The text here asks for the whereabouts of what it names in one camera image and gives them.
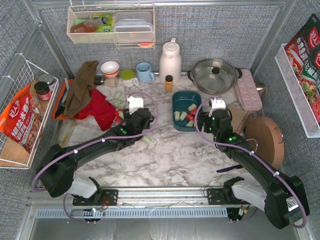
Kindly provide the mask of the red capsule cluster two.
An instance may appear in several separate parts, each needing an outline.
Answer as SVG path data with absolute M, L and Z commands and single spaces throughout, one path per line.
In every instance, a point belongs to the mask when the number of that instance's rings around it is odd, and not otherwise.
M 116 117 L 116 118 L 114 119 L 114 121 L 115 121 L 117 124 L 120 124 L 120 123 L 123 121 L 123 119 L 120 118 L 120 117 Z

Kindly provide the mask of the red capsule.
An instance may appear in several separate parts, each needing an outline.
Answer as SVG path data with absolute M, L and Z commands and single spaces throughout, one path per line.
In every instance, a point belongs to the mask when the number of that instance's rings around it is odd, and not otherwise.
M 188 119 L 189 121 L 194 121 L 194 120 L 195 120 L 195 117 L 194 117 L 192 114 L 189 114 L 189 115 L 187 116 L 187 119 Z
M 190 111 L 190 114 L 194 116 L 196 114 L 196 112 L 197 112 L 197 109 L 193 109 Z

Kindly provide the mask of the red capsule top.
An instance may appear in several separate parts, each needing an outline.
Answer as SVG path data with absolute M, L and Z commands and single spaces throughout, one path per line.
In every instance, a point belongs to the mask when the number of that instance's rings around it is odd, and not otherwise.
M 195 120 L 195 117 L 194 117 L 192 114 L 189 114 L 189 115 L 187 116 L 187 119 L 188 119 L 189 121 L 194 121 L 194 120 Z

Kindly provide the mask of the teal storage basket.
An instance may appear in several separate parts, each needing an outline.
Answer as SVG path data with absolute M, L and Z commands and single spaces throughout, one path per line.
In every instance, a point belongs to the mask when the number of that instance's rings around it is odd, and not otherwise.
M 196 104 L 198 109 L 199 105 L 202 103 L 202 97 L 200 94 L 195 91 L 177 91 L 173 94 L 171 102 L 172 122 L 174 128 L 180 132 L 195 132 L 195 126 L 186 127 L 186 124 L 190 121 L 187 119 L 187 117 L 184 120 L 175 121 L 174 112 L 179 111 L 180 115 L 181 112 L 186 112 L 188 115 L 191 115 L 190 111 L 188 111 L 188 107 L 192 104 Z

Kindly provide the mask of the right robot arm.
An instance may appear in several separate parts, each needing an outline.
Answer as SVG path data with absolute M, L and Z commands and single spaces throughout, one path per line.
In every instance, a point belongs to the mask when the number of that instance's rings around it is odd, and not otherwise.
M 222 153 L 244 167 L 266 192 L 264 212 L 277 229 L 292 225 L 302 229 L 310 213 L 304 184 L 297 176 L 278 172 L 253 152 L 248 142 L 233 131 L 231 116 L 225 109 L 212 113 L 197 112 L 194 116 L 196 131 L 212 134 L 213 143 Z

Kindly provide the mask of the pink egg tray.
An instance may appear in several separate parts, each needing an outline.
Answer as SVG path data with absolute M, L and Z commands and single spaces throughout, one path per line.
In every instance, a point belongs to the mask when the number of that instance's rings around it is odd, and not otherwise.
M 248 69 L 236 69 L 239 76 L 234 89 L 239 103 L 245 111 L 257 112 L 263 108 L 252 74 Z

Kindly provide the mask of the round wooden board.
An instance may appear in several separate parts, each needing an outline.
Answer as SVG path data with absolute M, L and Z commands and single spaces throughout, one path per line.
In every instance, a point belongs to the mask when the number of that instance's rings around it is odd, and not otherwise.
M 283 134 L 269 117 L 258 116 L 247 120 L 244 138 L 253 150 L 272 167 L 278 169 L 285 155 Z

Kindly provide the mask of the purple knife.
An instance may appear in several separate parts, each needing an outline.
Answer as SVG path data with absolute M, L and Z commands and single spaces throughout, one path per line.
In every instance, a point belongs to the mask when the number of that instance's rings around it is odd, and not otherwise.
M 229 172 L 229 171 L 232 171 L 232 170 L 241 169 L 241 168 L 243 168 L 243 167 L 240 164 L 238 164 L 238 165 L 233 165 L 233 166 L 230 166 L 230 167 L 225 167 L 225 168 L 218 169 L 216 172 L 217 173 L 226 173 L 226 172 Z

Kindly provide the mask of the steel pot with lid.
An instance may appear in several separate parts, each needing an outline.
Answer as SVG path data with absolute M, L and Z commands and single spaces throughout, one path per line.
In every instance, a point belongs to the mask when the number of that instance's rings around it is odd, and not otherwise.
M 217 58 L 200 60 L 187 71 L 188 79 L 201 92 L 212 96 L 225 94 L 242 76 L 240 68 Z

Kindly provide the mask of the orange spice bottle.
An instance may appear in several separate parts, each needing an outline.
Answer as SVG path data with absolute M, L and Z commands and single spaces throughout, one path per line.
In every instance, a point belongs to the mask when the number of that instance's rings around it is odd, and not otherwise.
M 172 75 L 165 76 L 164 90 L 165 90 L 165 92 L 172 92 L 172 90 L 173 90 L 173 76 Z

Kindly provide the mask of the blue mug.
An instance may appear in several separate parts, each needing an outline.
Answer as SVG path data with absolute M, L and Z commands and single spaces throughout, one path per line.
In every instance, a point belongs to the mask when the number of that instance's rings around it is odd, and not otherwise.
M 151 83 L 155 80 L 151 65 L 147 62 L 141 62 L 136 66 L 136 76 L 141 83 Z

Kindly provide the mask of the white thermos jug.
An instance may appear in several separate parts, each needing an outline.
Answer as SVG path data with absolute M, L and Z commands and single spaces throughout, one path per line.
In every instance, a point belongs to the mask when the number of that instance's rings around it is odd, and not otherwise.
M 162 84 L 165 83 L 166 76 L 173 77 L 172 84 L 177 84 L 181 79 L 182 58 L 180 46 L 176 38 L 166 42 L 162 47 L 162 54 L 159 60 L 159 79 Z

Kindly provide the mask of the clear plastic containers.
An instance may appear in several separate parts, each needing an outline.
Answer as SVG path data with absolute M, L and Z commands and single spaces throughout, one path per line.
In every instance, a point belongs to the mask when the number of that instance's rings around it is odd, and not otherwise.
M 114 16 L 113 32 L 118 42 L 150 42 L 154 39 L 152 15 L 148 11 L 123 11 Z

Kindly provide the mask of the green drink packet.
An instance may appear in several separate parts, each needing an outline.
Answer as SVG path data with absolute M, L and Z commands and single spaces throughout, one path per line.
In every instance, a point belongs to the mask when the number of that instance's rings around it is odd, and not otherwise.
M 90 15 L 91 20 L 101 20 L 102 25 L 100 25 L 95 32 L 97 33 L 110 33 L 113 32 L 114 27 L 114 15 L 110 13 L 94 13 Z

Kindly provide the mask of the cream wall rack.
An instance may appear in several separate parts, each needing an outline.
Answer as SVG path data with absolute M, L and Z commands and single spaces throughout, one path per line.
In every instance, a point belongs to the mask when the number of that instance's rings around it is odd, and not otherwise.
M 151 3 L 70 6 L 66 34 L 75 44 L 113 43 L 117 48 L 153 48 L 155 6 Z

